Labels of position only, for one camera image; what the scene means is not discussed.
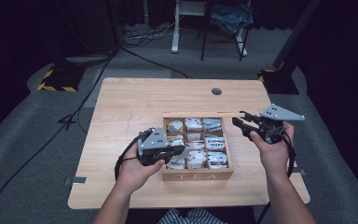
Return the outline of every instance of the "black cord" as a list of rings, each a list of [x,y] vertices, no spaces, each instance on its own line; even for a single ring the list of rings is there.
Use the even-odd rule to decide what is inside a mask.
[[[147,33],[150,30],[150,29],[148,29],[142,35],[139,35],[137,31],[128,31],[131,34],[129,36],[125,36],[123,38],[122,45],[125,46],[126,48],[143,47],[154,40],[160,40],[162,38],[165,38],[167,35],[172,35],[172,34],[170,34],[170,31],[173,29],[172,26],[173,26],[173,24],[171,24],[170,26],[168,26],[166,28],[161,28],[158,31],[157,31],[157,29],[154,29],[154,31],[150,34]]]
[[[86,130],[84,130],[84,128],[80,125],[80,111],[81,111],[81,109],[79,110],[79,112],[77,113],[77,118],[76,118],[76,120],[77,120],[77,125],[79,126],[79,128],[81,129],[81,131],[83,131],[83,133],[85,133],[85,134],[87,134],[88,132],[86,131]]]
[[[140,158],[141,157],[132,157],[132,158],[123,159],[123,161],[130,161],[130,160],[140,159]]]
[[[292,140],[290,139],[290,136],[286,132],[283,132],[282,140],[287,145],[287,150],[289,153],[289,167],[287,169],[287,177],[290,177],[292,175],[292,172],[293,172],[293,169],[295,166],[296,153],[295,153],[295,149],[293,148],[293,145],[292,145]],[[258,220],[256,222],[257,224],[261,223],[261,221],[263,220],[264,216],[266,215],[266,213],[270,207],[271,207],[271,202],[268,202],[266,204],[266,206],[264,207],[263,211],[261,212],[260,217],[258,218]]]
[[[138,135],[134,139],[132,139],[130,144],[126,147],[126,149],[123,151],[123,153],[121,153],[121,155],[118,157],[118,160],[115,165],[115,180],[118,179],[118,175],[120,174],[121,163],[125,160],[124,156],[130,150],[130,148],[138,141],[138,139],[140,139],[140,135]]]
[[[185,73],[183,73],[183,72],[181,72],[181,71],[178,71],[178,70],[176,70],[176,69],[174,69],[174,68],[171,68],[171,67],[169,67],[169,66],[163,65],[163,64],[161,64],[161,63],[156,63],[156,62],[153,62],[153,61],[151,61],[151,60],[148,60],[148,59],[146,59],[146,58],[144,58],[144,57],[142,57],[142,56],[140,56],[140,55],[138,55],[138,54],[136,54],[136,53],[134,53],[134,52],[132,52],[132,51],[129,51],[129,50],[127,50],[127,49],[124,49],[123,47],[121,47],[121,49],[123,49],[124,51],[126,51],[126,52],[129,53],[130,55],[133,55],[133,56],[135,56],[135,57],[138,57],[138,58],[140,58],[140,59],[142,59],[142,60],[145,60],[145,61],[147,61],[147,62],[149,62],[149,63],[152,63],[152,64],[155,64],[155,65],[158,65],[158,66],[161,66],[161,67],[164,67],[164,68],[168,68],[168,69],[170,69],[170,70],[173,70],[174,72],[177,72],[177,73],[181,74],[181,75],[184,76],[185,78],[193,78],[193,77],[191,77],[191,76],[189,76],[189,75],[187,75],[187,74],[185,74]]]
[[[101,69],[101,73],[98,76],[97,80],[92,84],[91,89],[89,90],[88,95],[84,98],[84,100],[82,101],[82,103],[80,104],[80,106],[75,110],[75,112],[73,114],[71,114],[71,118],[69,118],[62,126],[61,128],[55,133],[53,134],[53,136],[46,142],[46,144],[44,144],[41,148],[39,148],[36,153],[31,156],[6,182],[5,184],[0,188],[0,195],[2,193],[2,191],[6,188],[6,186],[10,183],[10,181],[31,161],[33,160],[41,151],[43,151],[43,149],[45,149],[48,144],[50,144],[54,138],[62,131],[62,129],[68,125],[69,122],[71,122],[73,116],[80,111],[81,107],[86,103],[86,101],[89,99],[90,94],[92,93],[92,91],[95,89],[96,83],[98,83],[99,79],[101,78],[103,71],[105,70],[106,66],[110,63],[110,61],[113,59],[115,54],[110,55],[109,59],[106,61],[106,63],[103,65],[103,68]]]

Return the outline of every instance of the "white desk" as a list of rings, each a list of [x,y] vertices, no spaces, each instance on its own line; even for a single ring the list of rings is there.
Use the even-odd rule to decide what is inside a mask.
[[[189,2],[189,1],[181,1],[176,0],[176,8],[175,8],[175,28],[173,30],[173,39],[172,39],[172,53],[179,52],[179,20],[180,16],[203,16],[205,11],[206,2]],[[242,29],[237,33],[236,39],[238,42],[238,48],[242,50]],[[246,49],[243,50],[242,56],[248,55]]]

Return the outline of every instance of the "striped shirt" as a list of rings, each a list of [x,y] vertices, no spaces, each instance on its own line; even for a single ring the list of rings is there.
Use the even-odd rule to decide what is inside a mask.
[[[181,217],[179,211],[172,208],[158,222],[158,224],[227,224],[226,222],[214,217],[203,208],[196,208],[189,211],[186,217]]]

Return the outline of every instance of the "small box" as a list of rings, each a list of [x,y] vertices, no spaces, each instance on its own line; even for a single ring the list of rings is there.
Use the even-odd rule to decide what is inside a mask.
[[[163,131],[165,137],[175,136],[176,139],[184,139],[187,155],[199,155],[194,158],[187,157],[185,169],[171,169],[168,164],[162,168],[162,180],[164,181],[187,181],[187,180],[227,180],[234,173],[228,140],[225,132],[225,126],[222,118],[214,118],[220,121],[221,128],[211,128],[207,121],[209,118],[164,118]],[[170,123],[181,121],[184,127],[180,132],[170,132],[168,127]],[[220,166],[219,162],[212,162],[210,154],[227,155],[227,160]],[[203,162],[203,155],[206,155],[206,161]]]

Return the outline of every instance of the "wooden table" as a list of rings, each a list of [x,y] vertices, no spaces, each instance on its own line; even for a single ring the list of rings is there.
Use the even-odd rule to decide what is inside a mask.
[[[219,88],[221,95],[213,95]],[[106,78],[89,127],[68,204],[100,208],[115,184],[118,156],[140,131],[162,126],[164,112],[238,112],[258,115],[270,105],[259,81],[212,79]],[[162,181],[152,175],[133,193],[132,208],[257,205],[269,201],[265,171],[255,145],[224,118],[234,174],[229,180]],[[305,203],[310,196],[299,173],[291,180]]]

